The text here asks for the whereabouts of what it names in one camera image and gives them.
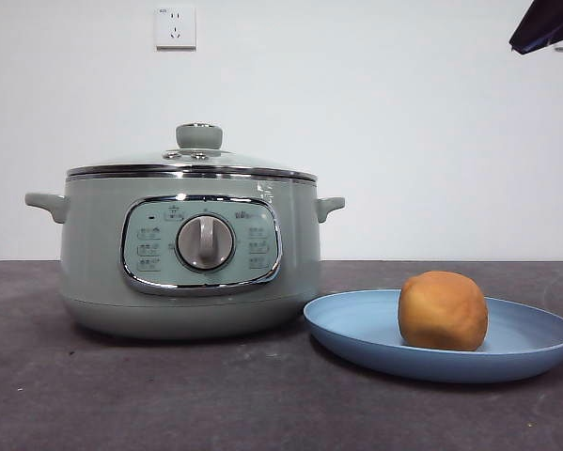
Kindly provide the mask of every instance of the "plastic plate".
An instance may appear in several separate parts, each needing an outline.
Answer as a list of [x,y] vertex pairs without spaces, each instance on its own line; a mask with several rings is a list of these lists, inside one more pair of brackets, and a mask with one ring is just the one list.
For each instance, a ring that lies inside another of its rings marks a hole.
[[408,346],[399,332],[399,289],[323,296],[304,309],[310,332],[355,364],[425,381],[488,383],[536,376],[563,361],[563,318],[486,298],[489,325],[475,351]]

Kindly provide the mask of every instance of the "black object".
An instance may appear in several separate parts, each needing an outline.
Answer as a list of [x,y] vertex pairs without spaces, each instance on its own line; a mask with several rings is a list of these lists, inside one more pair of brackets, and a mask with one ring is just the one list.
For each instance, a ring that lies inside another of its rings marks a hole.
[[534,0],[508,42],[528,54],[563,40],[563,0]]

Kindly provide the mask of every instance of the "silver knob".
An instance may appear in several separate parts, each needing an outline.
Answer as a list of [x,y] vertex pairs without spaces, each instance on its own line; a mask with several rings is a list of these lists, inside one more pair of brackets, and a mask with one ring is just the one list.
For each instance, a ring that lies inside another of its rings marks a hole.
[[213,270],[230,257],[233,234],[223,221],[214,216],[196,216],[180,229],[177,249],[192,268]]
[[211,124],[183,124],[177,127],[180,148],[218,149],[223,144],[223,129]]

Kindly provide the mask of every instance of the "mint green pot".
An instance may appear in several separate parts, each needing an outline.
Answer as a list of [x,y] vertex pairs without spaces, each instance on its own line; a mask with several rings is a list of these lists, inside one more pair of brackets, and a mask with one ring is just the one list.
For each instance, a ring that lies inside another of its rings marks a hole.
[[[318,294],[319,223],[344,199],[318,199],[312,175],[220,150],[217,127],[180,126],[177,138],[162,155],[70,170],[64,195],[26,195],[63,225],[70,314],[157,339],[245,334],[299,315]],[[193,235],[181,233],[192,219]]]

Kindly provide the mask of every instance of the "dark gray countertop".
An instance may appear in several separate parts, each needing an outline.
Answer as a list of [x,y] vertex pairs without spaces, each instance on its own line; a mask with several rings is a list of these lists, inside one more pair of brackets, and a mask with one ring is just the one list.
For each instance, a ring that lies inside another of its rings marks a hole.
[[[563,316],[563,262],[323,262],[322,291],[462,272]],[[56,262],[0,262],[0,450],[563,449],[563,364],[525,381],[409,381],[345,362],[302,318],[263,334],[133,341],[74,325]]]

